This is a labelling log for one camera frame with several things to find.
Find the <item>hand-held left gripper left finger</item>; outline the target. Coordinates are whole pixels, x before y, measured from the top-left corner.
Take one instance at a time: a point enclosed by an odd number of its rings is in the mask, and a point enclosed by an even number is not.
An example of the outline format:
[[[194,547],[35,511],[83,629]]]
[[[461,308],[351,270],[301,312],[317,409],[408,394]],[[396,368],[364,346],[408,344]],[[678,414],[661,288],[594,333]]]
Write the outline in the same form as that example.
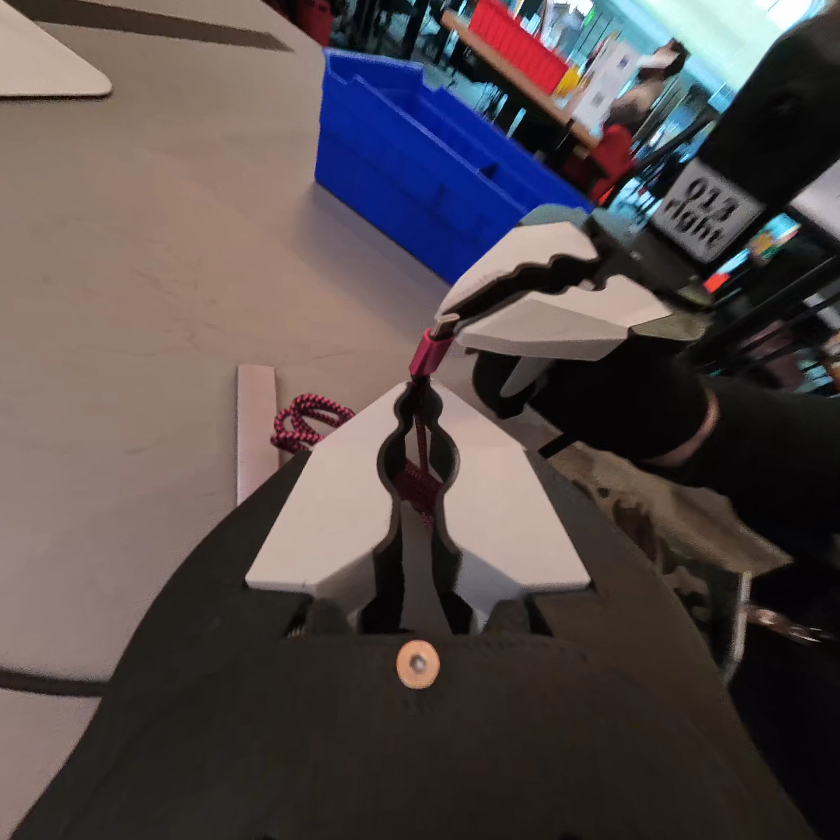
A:
[[[255,591],[335,602],[360,629],[390,633],[404,601],[401,502],[380,464],[403,422],[402,382],[357,414],[313,394],[275,420],[272,443],[301,472],[245,583]]]

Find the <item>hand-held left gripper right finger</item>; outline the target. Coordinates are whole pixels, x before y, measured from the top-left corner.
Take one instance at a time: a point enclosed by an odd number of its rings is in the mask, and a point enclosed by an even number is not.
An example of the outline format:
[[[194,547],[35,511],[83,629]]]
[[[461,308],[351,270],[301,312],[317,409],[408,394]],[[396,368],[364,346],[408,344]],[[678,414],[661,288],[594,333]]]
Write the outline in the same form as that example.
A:
[[[454,634],[481,632],[500,602],[591,587],[527,449],[436,381],[429,464],[441,482],[433,580]]]

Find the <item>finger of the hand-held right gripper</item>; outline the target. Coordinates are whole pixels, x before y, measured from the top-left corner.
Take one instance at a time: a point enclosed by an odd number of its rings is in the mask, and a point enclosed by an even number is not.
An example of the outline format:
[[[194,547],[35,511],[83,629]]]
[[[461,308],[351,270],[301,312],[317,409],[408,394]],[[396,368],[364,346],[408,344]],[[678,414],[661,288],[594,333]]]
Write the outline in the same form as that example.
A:
[[[533,296],[554,298],[589,280],[602,256],[571,222],[518,226],[460,275],[440,303],[436,323],[524,322]]]
[[[482,352],[562,361],[599,361],[631,330],[664,319],[673,309],[623,275],[603,288],[570,287],[560,294],[531,291],[468,323],[456,342]]]

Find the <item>grey usb hub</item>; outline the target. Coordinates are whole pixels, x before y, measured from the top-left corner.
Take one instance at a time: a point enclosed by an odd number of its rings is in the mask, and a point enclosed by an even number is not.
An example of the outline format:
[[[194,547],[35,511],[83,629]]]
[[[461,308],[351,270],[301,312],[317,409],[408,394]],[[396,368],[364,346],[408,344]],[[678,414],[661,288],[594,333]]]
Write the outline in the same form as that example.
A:
[[[270,442],[278,414],[277,373],[265,365],[241,364],[236,371],[236,505],[242,505],[280,467]]]

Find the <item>blue plastic bin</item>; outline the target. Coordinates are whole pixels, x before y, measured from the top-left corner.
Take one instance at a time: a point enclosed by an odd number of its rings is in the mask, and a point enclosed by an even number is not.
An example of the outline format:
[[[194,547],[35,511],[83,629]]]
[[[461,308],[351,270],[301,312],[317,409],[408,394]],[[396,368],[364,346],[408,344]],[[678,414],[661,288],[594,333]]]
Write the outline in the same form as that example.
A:
[[[316,182],[453,285],[544,204],[593,204],[416,63],[323,51]]]

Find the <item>person's right forearm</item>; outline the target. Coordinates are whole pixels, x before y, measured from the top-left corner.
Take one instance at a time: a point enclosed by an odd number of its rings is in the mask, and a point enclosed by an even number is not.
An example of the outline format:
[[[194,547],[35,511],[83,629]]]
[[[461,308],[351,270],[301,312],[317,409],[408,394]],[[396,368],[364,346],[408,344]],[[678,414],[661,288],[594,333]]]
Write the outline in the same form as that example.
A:
[[[839,400],[702,377],[714,426],[677,464],[654,473],[729,499],[741,521],[794,560],[838,568]]]

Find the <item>person's right hand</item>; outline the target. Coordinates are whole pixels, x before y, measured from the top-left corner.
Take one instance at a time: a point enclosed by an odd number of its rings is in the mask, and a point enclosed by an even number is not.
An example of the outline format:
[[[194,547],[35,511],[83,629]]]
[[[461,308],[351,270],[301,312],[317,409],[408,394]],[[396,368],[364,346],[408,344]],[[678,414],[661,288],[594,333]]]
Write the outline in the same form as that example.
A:
[[[503,396],[519,357],[479,352],[472,385],[499,418],[529,408],[563,436],[632,461],[696,447],[717,421],[716,399],[678,359],[675,341],[634,336],[598,361],[556,360]]]

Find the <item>red fabric bag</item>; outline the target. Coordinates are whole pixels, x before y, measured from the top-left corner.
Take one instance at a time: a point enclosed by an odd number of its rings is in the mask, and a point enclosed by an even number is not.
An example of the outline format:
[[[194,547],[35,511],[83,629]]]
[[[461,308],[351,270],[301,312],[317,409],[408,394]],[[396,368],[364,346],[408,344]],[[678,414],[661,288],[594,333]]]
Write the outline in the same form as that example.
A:
[[[570,155],[561,168],[561,176],[591,203],[602,205],[616,184],[636,165],[633,139],[622,124],[610,126],[586,157]]]

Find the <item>wooden work desk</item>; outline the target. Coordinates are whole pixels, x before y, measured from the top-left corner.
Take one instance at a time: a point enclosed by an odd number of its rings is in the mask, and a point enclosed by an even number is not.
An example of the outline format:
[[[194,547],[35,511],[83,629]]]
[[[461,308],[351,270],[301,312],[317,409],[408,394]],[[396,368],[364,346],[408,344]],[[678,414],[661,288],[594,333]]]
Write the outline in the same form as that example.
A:
[[[517,102],[520,109],[540,110],[548,120],[560,127],[560,137],[570,134],[577,144],[584,146],[587,150],[592,150],[599,144],[596,137],[573,119],[568,108],[561,108],[520,69],[491,48],[474,30],[469,29],[464,18],[451,10],[446,10],[442,15],[442,26],[456,34],[459,41],[479,56],[491,68],[491,72],[502,80],[501,89],[512,103]]]

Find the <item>person's camouflage pants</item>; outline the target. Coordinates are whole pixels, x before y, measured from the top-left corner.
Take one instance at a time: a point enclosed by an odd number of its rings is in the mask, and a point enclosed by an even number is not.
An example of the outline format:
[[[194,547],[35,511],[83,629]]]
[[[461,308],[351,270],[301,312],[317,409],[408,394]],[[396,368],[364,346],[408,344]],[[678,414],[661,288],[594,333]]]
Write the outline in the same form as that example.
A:
[[[648,557],[700,630],[720,670],[743,654],[751,585],[791,562],[743,524],[728,500],[573,444],[549,459]]]

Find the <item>white carton box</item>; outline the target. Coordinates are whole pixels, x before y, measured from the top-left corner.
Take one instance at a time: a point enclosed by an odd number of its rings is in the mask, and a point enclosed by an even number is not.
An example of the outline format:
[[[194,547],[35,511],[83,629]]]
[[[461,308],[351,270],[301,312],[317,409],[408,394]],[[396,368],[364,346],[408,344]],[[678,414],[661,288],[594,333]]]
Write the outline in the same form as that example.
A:
[[[606,38],[587,65],[572,94],[572,120],[589,133],[599,133],[611,106],[634,78],[641,54],[617,36]]]

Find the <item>red plastic bin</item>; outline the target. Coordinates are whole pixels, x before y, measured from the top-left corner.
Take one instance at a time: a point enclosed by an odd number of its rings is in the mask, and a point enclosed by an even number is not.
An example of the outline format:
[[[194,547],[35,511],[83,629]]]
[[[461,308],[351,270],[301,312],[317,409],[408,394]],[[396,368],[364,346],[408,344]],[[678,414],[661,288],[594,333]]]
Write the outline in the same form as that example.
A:
[[[563,58],[522,27],[502,2],[478,1],[469,30],[548,93],[558,87],[569,69]]]

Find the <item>white monitor stand base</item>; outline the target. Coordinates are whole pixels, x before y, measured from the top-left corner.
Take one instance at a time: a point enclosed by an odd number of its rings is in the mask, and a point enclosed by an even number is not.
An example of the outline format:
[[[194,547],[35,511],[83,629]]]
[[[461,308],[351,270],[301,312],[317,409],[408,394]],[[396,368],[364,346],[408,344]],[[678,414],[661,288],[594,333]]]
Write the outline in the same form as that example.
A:
[[[112,82],[52,35],[1,2],[1,99],[102,99]]]

